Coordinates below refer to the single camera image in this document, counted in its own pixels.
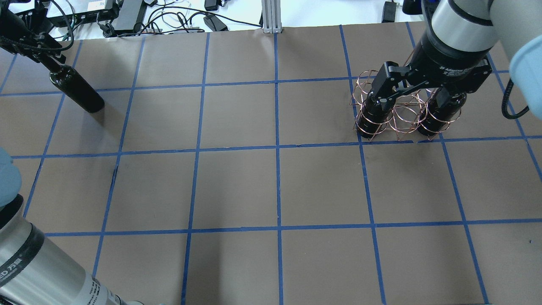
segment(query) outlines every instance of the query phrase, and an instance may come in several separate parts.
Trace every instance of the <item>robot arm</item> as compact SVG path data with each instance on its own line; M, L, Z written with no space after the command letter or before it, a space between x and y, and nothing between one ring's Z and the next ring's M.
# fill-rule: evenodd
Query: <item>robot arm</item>
M65 65L66 57L61 54L74 44L71 27L68 26L68 31L72 39L68 46L63 47L47 33L30 31L19 17L7 9L9 2L28 1L0 0L0 48L43 64L50 71L49 79L55 87L87 112L100 111L104 107L104 100L73 67ZM50 2L60 9L54 0ZM61 13L67 21L66 14L62 10Z
M422 7L427 29L410 62L404 67L385 62L372 82L357 119L363 137L378 133L398 97L421 88L437 91L428 101L430 115L421 115L425 119L418 131L437 134L463 106L466 94L478 90L491 73L487 53L499 38L512 58L512 78L533 113L542 119L542 75L535 68L542 68L539 0L521 1L521 5L506 0L441 0L438 4L425 0Z

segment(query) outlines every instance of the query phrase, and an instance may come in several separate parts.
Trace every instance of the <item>blue tape grid line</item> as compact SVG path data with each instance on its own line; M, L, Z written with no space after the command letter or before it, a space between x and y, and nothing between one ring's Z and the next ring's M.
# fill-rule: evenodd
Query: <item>blue tape grid line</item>
M527 139L542 139L542 136L525 136ZM480 141L502 141L502 140L522 140L522 136L510 137L487 137L487 138L436 138L433 140L421 140L417 143L440 143L440 142L480 142ZM372 141L363 142L362 145L383 145L383 144L413 144L412 140L404 141ZM283 148L300 148L300 147L337 147L337 146L356 146L358 142L342 142L342 143L311 143L311 144L282 144L279 147ZM230 150L255 150L255 149L275 149L275 145L264 146L242 146L242 147L216 147L216 148L201 148L199 151L230 151ZM177 154L177 153L195 153L196 149L164 149L164 150L141 150L141 151L123 151L121 155L145 155L145 154ZM45 155L45 158L94 158L94 157L110 157L116 156L117 152L104 152L100 154L65 154L65 155ZM13 159L39 159L43 155L21 155L12 156Z
M410 36L410 41L412 43L412 47L414 48L414 47L416 47L416 43L414 41L412 31L410 29L410 25L409 25L408 22L405 23L405 24L406 24L406 29L407 29L407 31L409 33L409 36ZM480 291L482 293L482 298L483 298L483 301L484 301L485 304L489 304L489 300L488 300L487 292L486 292L486 287L485 287L485 285L483 283L482 272L480 271L480 266L478 265L478 258L476 256L476 251L474 250L474 243L472 241L472 237L470 236L470 229L469 229L469 226L468 226L468 223L467 223L467 218L465 216L465 211L463 209L463 203L461 202L461 196L459 194L459 188L457 187L457 182L455 180L454 170L453 170L452 165L451 165L450 156L448 155L448 149L446 148L446 142L444 141L444 137L442 136L442 134L439 134L438 137L441 140L440 142L441 142L441 146L442 146L442 151L444 152L444 158L446 159L446 165L448 166L448 171L450 172L451 184L453 186L455 197L456 197L456 200L457 200L457 206L458 206L459 212L461 214L461 221L462 221L462 224L463 224L463 228L465 230L465 235L467 237L467 242L469 244L470 255L472 256L474 269L475 269L475 272L476 272L476 276L478 278L478 284L480 286Z
M472 225L498 225L498 224L529 224L542 223L542 218L526 219L489 219L489 220L467 220ZM438 227L438 226L462 226L463 221L429 221L422 223L381 223L381 224L335 224L335 225L303 225L303 226L281 226L282 231L294 230L330 230L330 229L352 229L352 228L395 228L395 227ZM49 232L49 237L69 236L126 236L126 235L157 235L157 234L201 234L218 232L258 232L277 231L278 226L264 227L226 227L226 228L200 228L200 229L177 229L177 230L143 230L143 231L96 231L96 232Z
M13 56L11 59L11 63L9 65L8 71L5 74L4 80L2 81L2 85L0 86L0 93L4 90L5 83L8 82L9 74L11 73L11 70L13 69L13 66L15 65L15 60L17 59L17 54Z
M276 225L279 267L279 305L284 305L284 289L282 276L282 212L280 195L280 133L279 133L279 47L277 33L273 34L275 59L275 149L276 149Z
M134 88L136 87L136 81L137 81L137 76L138 76L138 73L139 73L139 66L141 64L141 57L143 56L143 48L144 47L145 47L145 37L143 37L142 40L141 40L141 46L140 46L140 49L139 49L139 57L138 57L137 65L136 65L136 68L135 68L134 79L132 81L132 90L130 91L130 98L128 100L128 106L126 108L126 115L124 117L124 124L122 126L122 133L120 135L119 149L117 151L117 160L115 162L115 169L113 170L113 176L111 177L111 186L109 188L109 194L107 196L107 204L106 204L106 208L105 208L105 212L104 212L104 220L102 222L101 233L104 233L105 229L107 227L107 219L108 219L108 216L109 216L109 208L111 207L111 199L113 198L113 189L115 187L115 182L117 180L117 172L118 172L118 169L119 169L120 159L122 157L122 146L124 145L124 137L126 135L126 127L128 126L128 119L130 117L130 109L132 107L132 100L133 100L133 96L134 96ZM98 271L98 264L100 262L100 255L101 255L101 249L102 249L103 244L104 244L104 235L101 234L100 235L100 240L98 242L98 249L96 251L96 259L94 260L94 268L92 270L92 276L96 276L96 272Z
M83 47L83 41L81 41L79 43L79 47L77 48L77 53L75 54L75 58L73 60L73 67L74 68L77 65L77 61L79 59L79 54L81 53L81 48L82 47ZM43 161L45 161L45 158L46 158L46 155L47 155L47 150L49 149L49 145L51 144L51 139L53 138L53 133L55 131L56 122L58 122L58 120L59 120L60 110L62 109L62 104L64 104L65 98L66 98L66 95L62 94L62 97L60 98L59 106L56 109L56 114L55 114L55 118L53 120L53 124L51 125L51 130L49 131L49 136L47 137L47 142L45 144L45 148L43 149L43 154L40 157L40 166L37 169L36 176L34 178L34 181L32 182L32 187L30 189L30 193L28 194L27 203L26 203L26 206L24 207L24 211L23 211L23 217L27 216L28 209L30 208L30 204L32 203L32 197L34 196L34 191L36 189L37 180L40 177L41 169L43 167Z
M209 57L209 40L210 40L210 34L207 33L207 41L205 43L205 60L203 63L203 77L202 77L202 84L205 84L206 78L207 78L207 61ZM201 144L201 138L202 138L202 123L203 123L203 108L204 108L204 100L205 100L205 86L202 86L201 91L201 100L199 102L199 122L198 122L198 137L197 137L197 143L196 143L196 157L194 159L194 174L192 178L192 195L190 198L190 214L189 214L189 220L188 220L188 234L186 236L186 248L184 252L184 269L183 269L183 284L181 287L181 298L180 303L182 305L186 304L186 287L188 284L188 265L190 262L190 245L192 243L192 224L194 219L194 205L196 201L196 182L198 179L198 165L199 165L199 146Z
M340 30L341 40L343 42L344 57L345 57L345 60L346 60L346 68L348 70L348 76L351 79L352 78L352 71L350 69L350 58L348 56L348 48L346 46L346 39L344 37L344 31L343 31L343 26L342 25L339 26L339 30ZM351 81L349 81L349 85L350 85L350 93L352 94L354 92L354 88L353 88L353 85L352 85ZM356 115L357 115L357 109L356 109L356 105L355 105L353 100L352 100L352 111L353 111L353 116L355 118ZM364 142L362 141L362 138L359 135L359 133L356 132L356 134L358 136L359 155L360 155L360 158L361 158L362 172L363 172L363 182L364 182L364 185L365 185L365 194L366 194L366 198L367 198L367 208L369 210L369 221L371 223L371 234L372 234L372 240L373 240L373 248L374 248L374 251L375 251L376 271L377 271L377 275L378 275L378 285L380 287L380 299L382 301L382 304L386 305L386 293L385 293L385 289L384 289L384 279L383 279L383 276L382 276L382 267L380 265L380 254L379 254L379 251L378 251L378 239L377 239L377 235L376 235L375 218L374 218L373 211L372 211L371 194L369 192L369 179L367 178L367 167L366 167L366 164L365 164L365 155L363 153Z

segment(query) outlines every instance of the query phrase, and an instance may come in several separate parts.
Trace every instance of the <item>silver robot arm segment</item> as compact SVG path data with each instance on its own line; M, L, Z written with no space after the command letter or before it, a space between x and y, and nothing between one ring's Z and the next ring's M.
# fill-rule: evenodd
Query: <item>silver robot arm segment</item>
M361 136L378 134L396 99L421 88L437 91L428 101L430 115L421 116L426 119L418 131L436 135L464 105L466 94L478 90L491 73L487 53L499 38L512 59L512 78L533 113L542 119L540 0L521 1L521 5L507 0L441 0L438 4L425 0L422 8L426 31L408 65L387 61L380 68L358 115ZM527 8L531 11L525 15Z

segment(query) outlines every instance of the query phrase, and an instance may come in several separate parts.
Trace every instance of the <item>blue tape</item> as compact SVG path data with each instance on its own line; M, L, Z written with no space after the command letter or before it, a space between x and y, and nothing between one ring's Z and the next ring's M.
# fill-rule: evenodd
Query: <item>blue tape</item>
M352 78L352 71L350 69L350 59L349 59L349 56L348 56L348 48L346 46L346 40L344 38L344 31L343 31L343 26L342 25L339 26L339 31L340 31L341 40L343 42L343 50L344 50L344 57L345 57L345 60L346 60L346 68L348 70L348 76L351 79ZM352 85L351 81L349 81L349 85L350 85L350 93L353 93L354 88L353 88L353 85ZM352 109L353 109L354 118L355 118L356 115L357 115L356 106L355 106L354 102L352 104L353 104ZM370 195L370 192L369 192L369 180L367 179L367 168L365 166L365 156L364 156L364 153L363 153L364 142L362 141L362 138L359 135L359 133L356 132L356 134L358 136L359 155L360 155L360 158L361 158L362 171L363 171L363 182L364 182L364 185L365 185L365 195L366 195L366 198L367 198L367 208L369 210L369 219L370 219L370 222L371 222L371 234L372 234L372 240L373 240L373 248L374 248L374 252L375 252L375 263L376 263L376 270L377 270L377 275L378 275L378 286L380 287L380 299L382 300L382 304L386 305L386 294L385 294L385 289L384 289L384 280L383 280L383 276L382 276L382 267L380 265L380 253L379 253L379 250L378 250L378 239L377 239L377 236L376 236L375 218L373 216L373 211L372 211L371 195Z
M6 72L4 76L4 80L2 81L2 85L0 86L0 93L4 90L6 82L8 82L9 74L11 73L11 70L13 69L13 66L15 65L15 60L17 59L17 55L14 55L11 59L11 63L9 65L8 71Z
M124 124L122 125L122 133L120 135L119 149L117 151L117 160L115 162L115 169L113 170L113 175L111 177L111 186L109 187L109 193L107 195L107 204L106 204L105 213L104 213L104 220L102 222L102 228L101 228L102 235L100 235L100 240L98 241L98 249L96 250L96 258L94 260L94 268L92 270L92 276L94 276L94 277L96 276L96 273L98 272L98 265L100 263L101 249L102 249L102 246L103 246L103 243L104 243L104 232L105 232L105 229L107 227L107 220L108 220L108 217L109 217L109 209L111 207L111 199L113 198L113 190L115 188L115 182L117 180L117 171L119 169L120 158L121 158L121 153L122 153L122 146L124 145L124 138L125 138L125 135L126 135L126 127L128 126L128 119L130 117L130 109L132 107L132 100L133 100L133 96L134 96L134 88L136 87L137 76L139 74L139 66L141 65L141 57L143 57L143 47L144 47L144 45L145 45L145 37L143 37L143 39L141 40L141 46L139 48L139 57L138 57L138 61L137 61L136 67L135 67L135 74L134 74L134 79L132 81L132 88L131 88L131 91L130 91L130 98L128 100L128 106L126 108L126 116L124 117Z
M279 47L277 33L273 34L273 48L275 54L275 149L276 149L276 224L277 224L277 251L279 268L279 305L284 304L283 269L282 269L282 208L280 194L280 137L279 137Z
M204 100L205 100L205 81L207 79L207 62L209 58L209 41L210 41L210 35L207 33L207 40L205 43L205 59L203 62L203 77L202 77L202 92L201 92L201 99L199 102L199 122L198 122L198 137L197 137L197 143L196 143L196 157L194 159L194 174L192 178L192 194L190 198L190 214L189 214L189 220L188 220L188 235L186 236L186 248L184 252L184 268L183 268L183 284L181 286L181 294L180 294L180 303L182 305L186 304L186 287L188 284L188 266L190 262L190 247L192 244L192 234L190 230L192 230L192 224L194 219L194 207L195 207L195 201L196 201L196 183L198 179L198 166L199 166L199 147L201 144L201 137L202 137L202 123L203 123L203 107L204 107Z

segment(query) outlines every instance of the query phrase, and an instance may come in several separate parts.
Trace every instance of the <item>power adapter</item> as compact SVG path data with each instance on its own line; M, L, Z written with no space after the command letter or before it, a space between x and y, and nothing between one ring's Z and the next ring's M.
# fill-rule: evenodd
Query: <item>power adapter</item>
M422 0L404 0L403 13L407 15L421 15L422 14Z
M224 22L218 19L218 17L215 15L208 14L207 16L203 17L203 22L205 22L205 25L215 32L228 30L228 27L224 24Z
M205 0L206 11L216 11L218 6L222 3L222 0Z
M384 2L384 10L382 11L382 23L395 22L396 11L397 3L391 1Z

